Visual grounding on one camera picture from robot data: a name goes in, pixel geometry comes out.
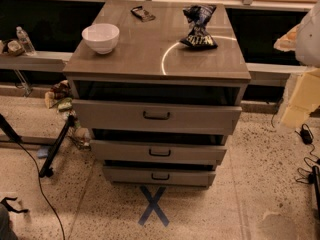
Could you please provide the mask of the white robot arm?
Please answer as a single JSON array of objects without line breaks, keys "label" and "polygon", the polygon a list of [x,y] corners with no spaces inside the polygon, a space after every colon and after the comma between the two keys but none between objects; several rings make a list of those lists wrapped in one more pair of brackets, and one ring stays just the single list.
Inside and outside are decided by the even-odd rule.
[{"label": "white robot arm", "polygon": [[301,22],[278,38],[274,48],[295,52],[295,58],[306,66],[320,67],[320,1]]}]

